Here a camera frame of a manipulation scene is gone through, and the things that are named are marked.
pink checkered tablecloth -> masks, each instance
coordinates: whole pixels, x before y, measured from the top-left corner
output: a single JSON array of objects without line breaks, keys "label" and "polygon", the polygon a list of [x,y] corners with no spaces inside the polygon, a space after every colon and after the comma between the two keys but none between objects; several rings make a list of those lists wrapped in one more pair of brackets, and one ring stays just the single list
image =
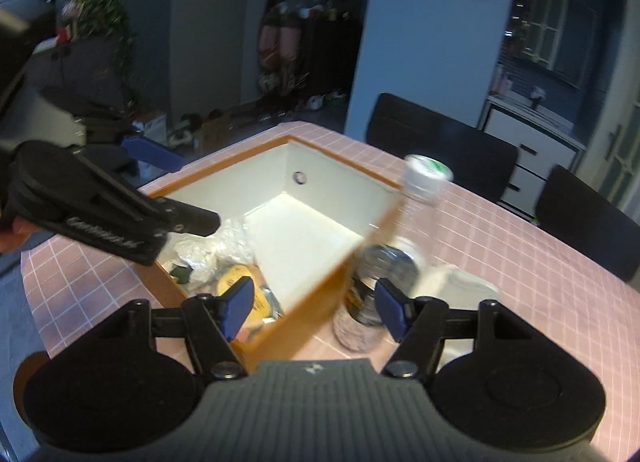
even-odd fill
[{"label": "pink checkered tablecloth", "polygon": [[[284,123],[168,174],[143,191],[282,135],[295,135],[390,180],[401,177],[401,159],[310,123]],[[419,240],[411,208],[403,217]],[[451,188],[442,208],[441,224],[441,261],[495,283],[503,304],[600,378],[607,410],[593,444],[610,460],[626,460],[640,447],[640,294],[569,246],[458,186]],[[60,236],[23,253],[22,273],[34,320],[52,355],[129,299],[147,298],[158,305],[129,262]],[[386,339],[368,357],[380,368],[395,347]],[[159,350],[188,363],[184,341],[162,340]],[[351,357],[337,344],[329,324],[296,355]]]}]

clear plastic bottle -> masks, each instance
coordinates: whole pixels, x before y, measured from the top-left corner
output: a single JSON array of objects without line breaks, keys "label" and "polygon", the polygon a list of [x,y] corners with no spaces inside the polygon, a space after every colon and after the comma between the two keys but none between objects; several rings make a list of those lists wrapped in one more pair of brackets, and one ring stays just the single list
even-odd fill
[{"label": "clear plastic bottle", "polygon": [[351,286],[334,315],[334,334],[356,352],[374,348],[385,327],[375,308],[374,290],[380,278],[410,293],[421,272],[434,263],[440,227],[439,207],[453,174],[442,163],[409,155],[404,160],[401,212],[392,238],[366,246],[356,259]]}]

green plant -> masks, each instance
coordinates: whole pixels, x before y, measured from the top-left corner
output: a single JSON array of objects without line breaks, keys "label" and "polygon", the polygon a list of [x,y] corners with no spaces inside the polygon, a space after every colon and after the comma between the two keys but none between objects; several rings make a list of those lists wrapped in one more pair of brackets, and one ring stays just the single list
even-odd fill
[{"label": "green plant", "polygon": [[124,81],[130,78],[134,34],[129,14],[122,0],[78,0],[82,11],[78,18],[81,36],[111,36],[116,38],[115,63]]}]

white door frame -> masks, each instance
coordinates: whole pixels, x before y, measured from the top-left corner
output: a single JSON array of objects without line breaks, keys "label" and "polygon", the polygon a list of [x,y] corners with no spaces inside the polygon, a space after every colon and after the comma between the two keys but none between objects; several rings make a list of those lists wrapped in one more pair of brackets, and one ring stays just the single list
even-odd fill
[{"label": "white door frame", "polygon": [[618,57],[600,119],[577,176],[597,189],[604,176],[604,157],[611,143],[611,132],[629,117],[640,86],[640,0],[626,0],[625,20]]}]

blue gripper pad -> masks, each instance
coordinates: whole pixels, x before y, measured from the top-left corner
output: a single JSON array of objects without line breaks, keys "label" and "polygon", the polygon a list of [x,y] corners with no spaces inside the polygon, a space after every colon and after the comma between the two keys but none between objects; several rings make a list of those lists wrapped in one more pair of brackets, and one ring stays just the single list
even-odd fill
[{"label": "blue gripper pad", "polygon": [[254,281],[249,277],[242,277],[218,299],[224,302],[222,318],[218,327],[227,341],[238,335],[242,323],[254,306]]},{"label": "blue gripper pad", "polygon": [[125,137],[120,145],[127,150],[131,159],[148,163],[166,171],[180,171],[186,164],[184,157],[143,135]]},{"label": "blue gripper pad", "polygon": [[406,305],[411,303],[411,299],[387,279],[376,282],[374,298],[382,323],[388,328],[394,341],[400,343],[411,328],[406,313]]}]

